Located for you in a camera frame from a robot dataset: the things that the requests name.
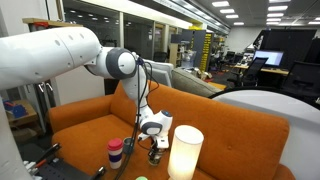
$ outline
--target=robotic arm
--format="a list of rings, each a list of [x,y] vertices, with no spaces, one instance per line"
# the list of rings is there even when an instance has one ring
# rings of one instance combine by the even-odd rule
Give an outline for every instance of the robotic arm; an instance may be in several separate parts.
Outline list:
[[[148,88],[144,93],[142,91],[148,86],[146,75],[139,65],[143,61],[134,53],[122,48],[101,47],[95,34],[82,27],[1,38],[0,52],[0,90],[40,83],[81,65],[94,75],[120,79],[128,97],[140,108],[142,134],[139,140],[151,136],[156,142],[155,149],[169,147],[168,131],[172,117],[166,111],[154,115],[148,106]],[[0,179],[28,179],[0,104]]]

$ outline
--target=computer monitor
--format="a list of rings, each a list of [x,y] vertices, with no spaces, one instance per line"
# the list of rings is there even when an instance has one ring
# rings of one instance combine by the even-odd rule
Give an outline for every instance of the computer monitor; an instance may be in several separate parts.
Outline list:
[[[267,57],[266,67],[279,67],[282,60],[282,51],[268,51],[268,50],[256,50],[253,59],[256,57]]]

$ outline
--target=red cup lid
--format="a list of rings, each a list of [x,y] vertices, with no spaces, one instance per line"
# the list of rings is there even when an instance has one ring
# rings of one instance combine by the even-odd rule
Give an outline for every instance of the red cup lid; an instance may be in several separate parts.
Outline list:
[[[118,149],[121,149],[123,147],[123,142],[120,138],[115,138],[115,139],[111,139],[109,142],[108,142],[108,150],[111,150],[111,151],[116,151]]]

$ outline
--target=orange couch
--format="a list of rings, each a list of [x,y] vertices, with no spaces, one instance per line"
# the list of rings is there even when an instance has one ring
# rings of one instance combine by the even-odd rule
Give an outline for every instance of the orange couch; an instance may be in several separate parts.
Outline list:
[[[289,126],[278,116],[234,107],[211,99],[160,85],[148,96],[156,113],[168,110],[173,116],[170,143],[175,127],[187,124],[204,134],[193,179],[280,180],[295,179],[291,171],[279,164]],[[79,101],[50,109],[53,142],[62,148],[58,156],[78,169],[93,175],[102,165],[113,179],[118,170],[110,169],[106,144],[110,139],[132,134],[136,107],[122,85],[114,95]],[[148,151],[135,145],[121,179],[145,176],[149,180],[168,179],[169,152],[158,166],[148,163]]]

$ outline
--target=lamp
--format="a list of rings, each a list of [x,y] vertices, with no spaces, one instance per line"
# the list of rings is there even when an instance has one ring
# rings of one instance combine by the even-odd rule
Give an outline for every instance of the lamp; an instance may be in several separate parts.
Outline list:
[[[201,131],[192,126],[181,125],[174,130],[168,165],[171,179],[192,179],[203,139]]]

